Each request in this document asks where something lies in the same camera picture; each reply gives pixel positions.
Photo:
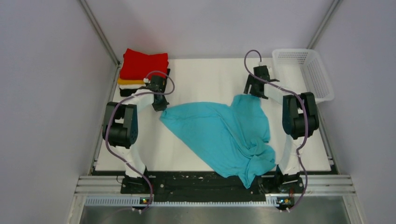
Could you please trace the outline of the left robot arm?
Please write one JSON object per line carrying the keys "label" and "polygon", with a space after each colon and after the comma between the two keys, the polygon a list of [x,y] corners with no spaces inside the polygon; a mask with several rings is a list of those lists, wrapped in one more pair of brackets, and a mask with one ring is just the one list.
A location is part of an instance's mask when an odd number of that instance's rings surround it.
{"label": "left robot arm", "polygon": [[125,175],[133,178],[132,187],[139,193],[149,189],[150,181],[144,177],[146,165],[134,146],[139,133],[138,114],[148,106],[156,112],[164,111],[169,105],[165,96],[175,90],[174,81],[168,75],[155,74],[143,81],[145,85],[131,96],[107,103],[102,128],[108,152],[124,163]]}

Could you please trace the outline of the turquoise t shirt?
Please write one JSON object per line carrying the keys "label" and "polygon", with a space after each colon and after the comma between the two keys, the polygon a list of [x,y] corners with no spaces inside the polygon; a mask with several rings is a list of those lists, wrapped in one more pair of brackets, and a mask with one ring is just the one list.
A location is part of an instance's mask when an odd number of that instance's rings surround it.
{"label": "turquoise t shirt", "polygon": [[269,120],[257,97],[236,95],[231,105],[176,105],[166,109],[160,121],[214,172],[239,177],[247,189],[276,166]]}

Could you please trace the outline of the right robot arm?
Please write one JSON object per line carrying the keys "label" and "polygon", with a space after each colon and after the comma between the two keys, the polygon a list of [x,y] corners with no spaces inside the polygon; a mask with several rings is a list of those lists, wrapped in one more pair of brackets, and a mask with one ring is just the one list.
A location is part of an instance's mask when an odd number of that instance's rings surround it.
{"label": "right robot arm", "polygon": [[296,93],[281,85],[278,79],[269,77],[266,65],[259,65],[249,76],[244,93],[276,101],[282,107],[282,127],[286,133],[283,156],[276,167],[274,187],[287,192],[306,173],[302,164],[302,148],[319,128],[317,104],[312,92]]}

